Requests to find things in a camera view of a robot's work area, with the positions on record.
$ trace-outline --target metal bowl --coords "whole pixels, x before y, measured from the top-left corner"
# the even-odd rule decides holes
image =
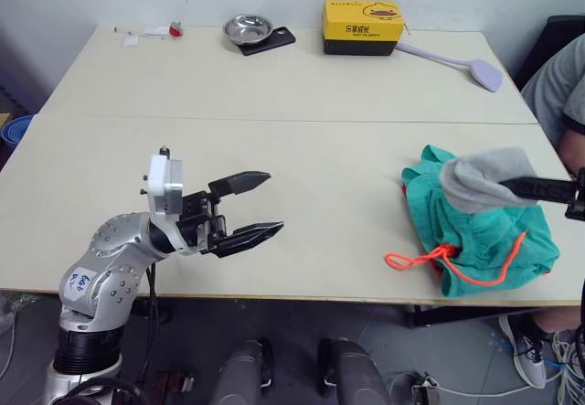
[[[223,31],[234,44],[257,44],[272,33],[272,23],[262,16],[238,15],[223,26]]]

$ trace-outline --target red object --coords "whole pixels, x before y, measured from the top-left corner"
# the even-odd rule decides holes
[[[168,33],[171,37],[182,37],[183,28],[181,27],[180,21],[173,21],[168,28]]]
[[[422,256],[416,257],[412,259],[408,256],[403,256],[402,254],[397,254],[396,252],[389,252],[384,261],[386,264],[394,268],[395,270],[403,271],[412,268],[413,266],[420,265],[422,263],[426,263],[429,261],[434,261],[435,259],[442,259],[443,264],[449,268],[457,277],[461,280],[475,284],[477,286],[496,286],[505,280],[505,275],[508,271],[508,268],[512,264],[512,261],[516,258],[518,251],[520,250],[520,246],[522,245],[522,240],[527,236],[527,231],[523,231],[517,237],[516,241],[514,242],[514,248],[508,254],[508,257],[505,259],[504,265],[502,265],[502,269],[498,277],[490,282],[484,282],[481,280],[476,280],[472,277],[469,277],[463,274],[452,262],[449,258],[450,256],[456,255],[459,251],[452,245],[439,245],[429,254],[424,254]]]

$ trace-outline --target cartoon duck logo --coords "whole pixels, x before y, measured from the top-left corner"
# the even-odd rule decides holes
[[[397,8],[394,5],[375,3],[364,7],[363,14],[378,19],[393,19],[399,17]]]

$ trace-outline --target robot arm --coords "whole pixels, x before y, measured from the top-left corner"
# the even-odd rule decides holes
[[[243,172],[209,183],[209,192],[186,197],[182,174],[182,162],[161,148],[144,177],[147,189],[141,190],[148,195],[150,212],[109,219],[63,276],[59,344],[48,368],[44,403],[55,403],[89,378],[120,371],[123,326],[151,264],[173,251],[225,257],[255,247],[282,228],[281,222],[254,224],[228,236],[218,214],[222,197],[252,190],[269,174]]]
[[[567,204],[567,218],[585,221],[585,167],[577,173],[575,181],[523,176],[500,184],[517,197]]]

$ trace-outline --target gray shirt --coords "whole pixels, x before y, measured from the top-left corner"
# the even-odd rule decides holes
[[[522,95],[555,147],[567,128],[585,134],[585,35],[549,59]]]

